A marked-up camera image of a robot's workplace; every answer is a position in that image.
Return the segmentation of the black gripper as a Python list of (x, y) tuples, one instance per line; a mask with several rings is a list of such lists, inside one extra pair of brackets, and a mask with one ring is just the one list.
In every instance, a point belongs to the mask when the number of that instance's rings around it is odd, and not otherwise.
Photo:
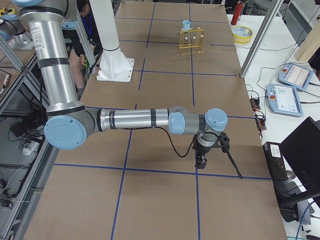
[(195, 168), (204, 169), (206, 167), (208, 161), (205, 158), (205, 155), (216, 146), (216, 142), (214, 142), (211, 146), (205, 146), (199, 143), (197, 139), (194, 141), (192, 148), (195, 150)]

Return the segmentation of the second robot arm grey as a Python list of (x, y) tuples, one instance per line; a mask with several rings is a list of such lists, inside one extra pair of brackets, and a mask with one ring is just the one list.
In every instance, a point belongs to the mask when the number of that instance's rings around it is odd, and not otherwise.
[(13, 50), (30, 51), (34, 47), (31, 34), (15, 14), (0, 16), (0, 36)]

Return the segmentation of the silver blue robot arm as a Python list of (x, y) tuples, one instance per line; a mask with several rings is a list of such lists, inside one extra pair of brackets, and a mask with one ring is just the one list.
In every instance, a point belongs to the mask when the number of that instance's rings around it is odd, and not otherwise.
[(86, 109), (77, 97), (62, 32), (62, 24), (78, 14), (76, 3), (70, 0), (18, 0), (16, 5), (21, 19), (29, 26), (49, 98), (44, 134), (52, 146), (72, 150), (93, 133), (158, 128), (167, 135), (193, 136), (189, 148), (196, 152), (198, 169), (206, 166), (205, 155), (210, 149), (230, 152), (230, 140), (224, 132), (228, 117), (219, 108), (209, 109), (204, 114), (190, 113), (183, 107)]

